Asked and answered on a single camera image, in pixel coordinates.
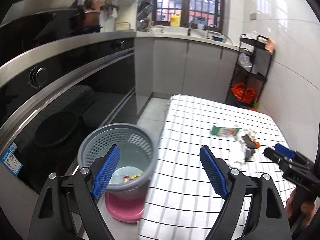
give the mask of white checkered tablecloth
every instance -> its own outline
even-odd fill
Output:
[[[278,166],[263,155],[266,147],[280,142],[288,147],[273,120],[261,113],[191,96],[171,97],[159,142],[159,160],[148,190],[140,222],[139,240],[203,240],[212,228],[224,200],[216,195],[199,159],[199,151],[208,145],[217,158],[227,160],[233,137],[210,134],[221,120],[233,121],[241,128],[257,132],[261,144],[244,165],[245,175],[260,177],[269,173],[281,199],[295,186],[282,178]],[[251,195],[246,195],[233,239],[241,236]]]

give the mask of blue gripper pad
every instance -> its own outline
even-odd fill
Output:
[[[104,157],[94,160],[90,169],[92,170],[92,174],[94,177],[93,189],[91,193],[95,199],[97,199],[106,190],[119,160],[120,148],[115,144],[110,148],[110,150]],[[95,172],[93,172],[93,170],[97,165],[99,165],[100,168],[97,170],[96,174],[94,174]]]
[[[293,159],[295,157],[294,152],[292,150],[289,150],[288,148],[284,147],[282,144],[277,143],[275,145],[275,151],[278,153],[281,153],[283,156]]]
[[[227,190],[227,179],[220,170],[213,153],[206,145],[200,149],[200,161],[215,193],[225,199],[229,194]]]

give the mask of basket rim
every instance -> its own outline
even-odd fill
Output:
[[[92,133],[90,133],[83,140],[83,142],[81,143],[81,145],[79,147],[78,155],[77,155],[79,169],[82,168],[80,166],[84,165],[82,163],[82,152],[85,150],[85,148],[87,147],[89,142],[92,141],[92,139],[95,138],[100,133],[105,132],[107,130],[116,129],[116,128],[127,128],[127,129],[131,129],[131,130],[136,130],[136,131],[140,132],[141,134],[143,134],[146,138],[148,138],[150,141],[151,147],[152,147],[152,151],[151,151],[152,158],[151,158],[151,162],[150,162],[148,168],[136,179],[129,181],[129,182],[121,183],[121,184],[108,184],[106,190],[109,192],[122,192],[122,191],[132,190],[134,188],[142,186],[148,179],[151,178],[154,170],[156,169],[156,164],[158,161],[158,151],[156,149],[156,144],[155,144],[155,142],[149,132],[147,132],[145,129],[143,129],[137,125],[134,125],[134,124],[114,123],[114,124],[108,124],[108,125],[102,126],[98,129],[94,130]]]

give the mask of yellow detergent jug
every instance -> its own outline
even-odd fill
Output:
[[[172,14],[170,26],[171,27],[180,27],[180,20],[181,20],[181,14],[177,14],[177,13]]]

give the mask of pink plastic base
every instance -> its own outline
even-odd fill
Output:
[[[128,200],[107,192],[105,194],[105,200],[106,207],[114,219],[127,223],[137,223],[138,220],[140,220],[144,208],[145,196]]]

